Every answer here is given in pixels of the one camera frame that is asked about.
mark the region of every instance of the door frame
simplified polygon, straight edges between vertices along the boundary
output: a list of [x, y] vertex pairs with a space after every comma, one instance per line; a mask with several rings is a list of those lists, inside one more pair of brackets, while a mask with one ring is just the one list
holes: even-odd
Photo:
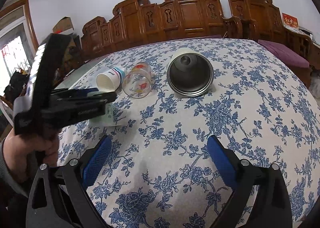
[[34, 50], [37, 50], [39, 47], [38, 40], [36, 38], [35, 30], [33, 28], [31, 15], [30, 15], [30, 9], [29, 9], [29, 0], [20, 0], [18, 2], [13, 3], [12, 5], [9, 5], [8, 7], [4, 8], [2, 11], [0, 11], [0, 19], [7, 14], [11, 13], [12, 11], [18, 9], [19, 7], [23, 6], [24, 10], [24, 16], [26, 19], [26, 23], [29, 30], [29, 35], [31, 37], [31, 42], [33, 44]]

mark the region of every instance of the screw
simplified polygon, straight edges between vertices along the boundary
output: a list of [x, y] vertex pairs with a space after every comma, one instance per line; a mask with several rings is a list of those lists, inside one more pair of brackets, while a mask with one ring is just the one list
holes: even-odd
[[277, 171], [279, 169], [279, 166], [275, 163], [272, 164], [272, 168]]
[[249, 161], [246, 159], [242, 159], [240, 162], [242, 166], [249, 166]]
[[76, 166], [76, 164], [78, 164], [78, 160], [77, 159], [72, 159], [72, 160], [70, 160], [69, 164], [71, 166]]
[[47, 168], [47, 164], [41, 164], [40, 169], [45, 170]]

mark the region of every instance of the blue floral tablecloth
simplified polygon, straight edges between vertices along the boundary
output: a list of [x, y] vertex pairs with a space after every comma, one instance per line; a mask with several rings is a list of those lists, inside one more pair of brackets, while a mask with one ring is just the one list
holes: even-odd
[[[172, 54], [188, 47], [212, 63], [210, 91], [179, 98], [169, 88]], [[190, 39], [116, 52], [72, 88], [96, 87], [95, 78], [121, 65], [152, 67], [152, 92], [114, 103], [113, 127], [68, 126], [60, 134], [59, 164], [78, 158], [102, 135], [112, 152], [87, 192], [108, 224], [121, 228], [209, 227], [231, 195], [207, 152], [207, 138], [252, 164], [277, 163], [287, 184], [292, 221], [299, 225], [320, 194], [320, 108], [303, 83], [264, 47], [250, 40]], [[257, 194], [239, 220], [246, 222]]]

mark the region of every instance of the blue gripper pad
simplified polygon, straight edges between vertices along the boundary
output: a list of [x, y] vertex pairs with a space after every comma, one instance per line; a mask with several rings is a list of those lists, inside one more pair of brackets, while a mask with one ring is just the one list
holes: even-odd
[[207, 148], [225, 185], [229, 186], [234, 191], [237, 187], [236, 171], [224, 153], [223, 148], [217, 143], [213, 136], [208, 138]]
[[77, 97], [86, 97], [88, 93], [90, 92], [97, 92], [99, 91], [98, 88], [87, 88], [87, 89], [78, 89], [77, 92], [76, 92], [76, 95]]
[[95, 154], [92, 155], [88, 164], [83, 169], [82, 187], [86, 190], [89, 186], [93, 186], [104, 163], [106, 162], [112, 147], [111, 139], [106, 136], [101, 142]]

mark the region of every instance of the cardboard box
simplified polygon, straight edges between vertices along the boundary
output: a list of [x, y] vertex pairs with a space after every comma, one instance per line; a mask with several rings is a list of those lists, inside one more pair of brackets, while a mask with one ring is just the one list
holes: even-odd
[[70, 17], [63, 17], [56, 25], [55, 27], [52, 29], [54, 33], [56, 32], [62, 32], [62, 31], [66, 31], [69, 29], [73, 29], [73, 25], [71, 22], [71, 18]]

